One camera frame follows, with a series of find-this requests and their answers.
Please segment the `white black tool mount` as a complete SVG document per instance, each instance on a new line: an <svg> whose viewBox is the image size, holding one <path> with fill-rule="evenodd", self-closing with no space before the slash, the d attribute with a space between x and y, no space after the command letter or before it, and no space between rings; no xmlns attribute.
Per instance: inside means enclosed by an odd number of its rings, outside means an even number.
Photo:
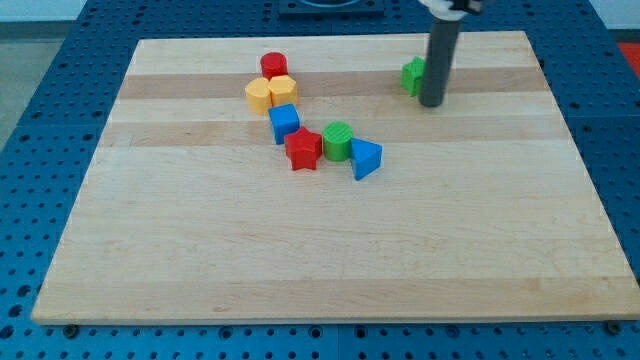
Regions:
<svg viewBox="0 0 640 360"><path fill-rule="evenodd" d="M418 0L437 19L460 21L467 15L480 15L492 0Z"/></svg>

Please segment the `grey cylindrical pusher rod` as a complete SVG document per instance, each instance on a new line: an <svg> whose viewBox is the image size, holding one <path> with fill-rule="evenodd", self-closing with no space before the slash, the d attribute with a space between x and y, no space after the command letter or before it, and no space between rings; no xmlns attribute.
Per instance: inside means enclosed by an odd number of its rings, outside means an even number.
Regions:
<svg viewBox="0 0 640 360"><path fill-rule="evenodd" d="M439 107L444 101L460 28L460 20L433 19L419 92L424 107Z"/></svg>

